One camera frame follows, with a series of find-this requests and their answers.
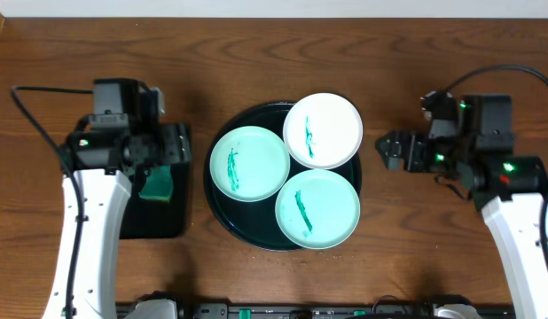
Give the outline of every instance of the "white plate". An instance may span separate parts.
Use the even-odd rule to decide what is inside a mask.
[[[286,181],[290,155],[284,142],[266,128],[236,128],[213,148],[211,177],[219,190],[240,201],[265,199]]]
[[[342,243],[359,223],[361,205],[351,184],[332,171],[292,177],[276,199],[276,220],[297,245],[325,249]]]
[[[345,98],[317,93],[301,99],[284,121],[284,143],[300,164],[338,167],[355,155],[363,139],[363,122]]]

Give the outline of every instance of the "round tray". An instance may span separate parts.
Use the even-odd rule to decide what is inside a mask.
[[[275,102],[258,105],[230,120],[219,131],[211,144],[205,159],[203,170],[203,183],[207,202],[221,224],[240,240],[271,251],[292,251],[301,249],[288,239],[276,222],[275,205],[278,192],[269,198],[257,202],[240,202],[224,195],[213,183],[209,171],[211,152],[216,143],[225,134],[244,126],[257,126],[267,128],[282,137],[284,119],[294,102]],[[299,164],[294,158],[290,158],[290,175],[308,170],[309,168]],[[355,188],[357,194],[361,191],[361,161],[358,153],[345,164],[331,169],[333,172],[343,176]]]

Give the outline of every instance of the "green paint streak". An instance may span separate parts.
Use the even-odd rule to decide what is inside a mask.
[[[235,166],[235,155],[239,154],[238,152],[233,152],[231,149],[231,154],[227,159],[227,174],[229,174],[229,179],[231,180],[231,189],[232,191],[237,191],[239,188],[239,178],[237,177],[237,167]]]
[[[311,230],[313,230],[313,226],[311,226],[311,222],[309,222],[309,218],[306,215],[306,207],[301,202],[301,191],[295,192],[295,203],[298,205],[298,208],[300,209],[301,217],[303,218],[303,221],[306,222],[306,226],[308,226],[309,233],[311,234]]]
[[[306,116],[306,145],[308,146],[309,156],[313,159],[313,151],[311,150],[311,145],[314,143],[311,141],[313,135],[309,130],[309,116]]]

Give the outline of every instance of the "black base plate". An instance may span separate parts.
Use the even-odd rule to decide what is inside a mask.
[[[211,152],[216,143],[228,132],[244,126],[257,126],[267,128],[282,137],[284,119],[294,102],[276,102],[259,105],[251,108],[229,121],[216,136],[211,144],[205,160],[203,179],[205,194],[213,214],[221,224],[240,240],[272,251],[291,251],[301,249],[288,239],[278,226],[274,212],[274,206],[278,193],[264,200],[246,203],[229,198],[224,195],[213,182],[209,171]],[[290,174],[292,176],[308,170],[291,158]],[[361,190],[361,162],[358,154],[355,154],[347,163],[332,169],[333,172],[345,177],[355,188],[357,194]]]
[[[170,172],[174,190],[168,203],[139,197],[141,189],[132,184],[130,199],[122,217],[121,239],[172,238],[185,231],[189,164],[175,164]]]

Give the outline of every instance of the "mint green plate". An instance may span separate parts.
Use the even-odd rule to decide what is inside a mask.
[[[266,128],[236,128],[217,142],[209,168],[225,195],[253,202],[282,187],[290,173],[290,153],[282,139]]]
[[[292,177],[276,199],[276,220],[294,243],[325,249],[342,243],[361,214],[359,197],[341,175],[311,169]]]

